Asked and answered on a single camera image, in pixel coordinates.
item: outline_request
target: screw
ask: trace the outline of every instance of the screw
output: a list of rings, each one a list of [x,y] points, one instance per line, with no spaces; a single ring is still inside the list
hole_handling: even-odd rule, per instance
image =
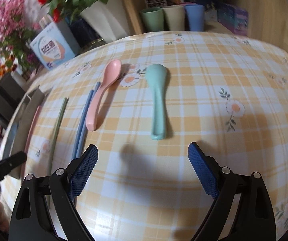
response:
[[[57,176],[63,175],[64,172],[65,172],[65,170],[64,170],[63,168],[57,169],[57,170],[56,170],[56,175],[57,175]]]
[[[231,170],[229,168],[227,168],[227,167],[222,167],[222,172],[224,174],[229,174],[231,172]]]
[[[26,180],[31,180],[33,178],[33,174],[28,174],[27,176],[26,176]]]
[[[253,176],[254,176],[255,178],[261,178],[261,174],[260,174],[259,172],[254,172],[254,173],[253,173]]]

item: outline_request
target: spoon handle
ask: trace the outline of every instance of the spoon handle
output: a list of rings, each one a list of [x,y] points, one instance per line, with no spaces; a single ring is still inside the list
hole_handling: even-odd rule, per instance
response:
[[[97,115],[99,110],[99,105],[101,104],[102,98],[104,93],[108,87],[100,86],[98,91],[96,92],[92,102],[89,105],[87,116],[86,116],[86,127],[89,131],[96,130],[96,123],[97,123]]]
[[[151,88],[153,97],[153,120],[151,139],[161,140],[166,137],[164,92],[160,86]]]

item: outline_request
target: blue cup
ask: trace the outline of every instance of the blue cup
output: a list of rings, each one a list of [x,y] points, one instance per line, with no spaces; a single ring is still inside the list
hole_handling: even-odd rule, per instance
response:
[[[205,7],[200,4],[187,4],[185,11],[188,18],[189,30],[193,32],[204,31]]]

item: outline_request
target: mint green spoon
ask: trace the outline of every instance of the mint green spoon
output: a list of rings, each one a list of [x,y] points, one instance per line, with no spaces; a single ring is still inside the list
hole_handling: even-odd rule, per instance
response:
[[[161,140],[166,137],[165,120],[165,82],[167,68],[160,64],[148,66],[145,79],[152,91],[153,98],[153,120],[151,139]]]

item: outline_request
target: blue gripper pad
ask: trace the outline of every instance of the blue gripper pad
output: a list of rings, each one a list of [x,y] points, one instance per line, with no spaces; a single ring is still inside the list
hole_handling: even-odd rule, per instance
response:
[[[205,155],[200,152],[201,151],[196,148],[195,144],[191,143],[188,146],[188,159],[191,162],[206,194],[212,196],[213,199],[217,199],[220,192],[217,189],[216,176],[202,158],[202,155]]]
[[[83,158],[84,160],[79,164],[78,168],[70,178],[71,189],[67,195],[71,200],[82,193],[86,182],[96,165],[98,160],[97,147],[93,146],[92,148],[87,149],[87,152],[85,152],[80,158]]]

